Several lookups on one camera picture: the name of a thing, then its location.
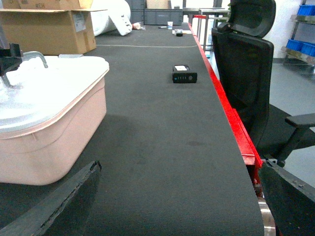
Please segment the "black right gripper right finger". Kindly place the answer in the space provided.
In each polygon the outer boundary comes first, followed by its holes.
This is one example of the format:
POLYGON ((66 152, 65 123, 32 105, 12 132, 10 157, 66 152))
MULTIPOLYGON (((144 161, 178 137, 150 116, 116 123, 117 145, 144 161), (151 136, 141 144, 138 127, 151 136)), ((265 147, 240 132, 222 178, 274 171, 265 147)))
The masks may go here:
POLYGON ((283 236, 315 234, 315 188, 272 161, 258 172, 265 200, 283 236))

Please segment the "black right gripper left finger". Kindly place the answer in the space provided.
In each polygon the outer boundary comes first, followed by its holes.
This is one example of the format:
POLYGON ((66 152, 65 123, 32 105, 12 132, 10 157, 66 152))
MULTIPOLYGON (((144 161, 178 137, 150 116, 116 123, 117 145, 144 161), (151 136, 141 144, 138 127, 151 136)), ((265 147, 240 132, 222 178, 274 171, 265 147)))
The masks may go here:
POLYGON ((95 201, 101 164, 92 161, 0 230, 2 236, 82 236, 95 201))

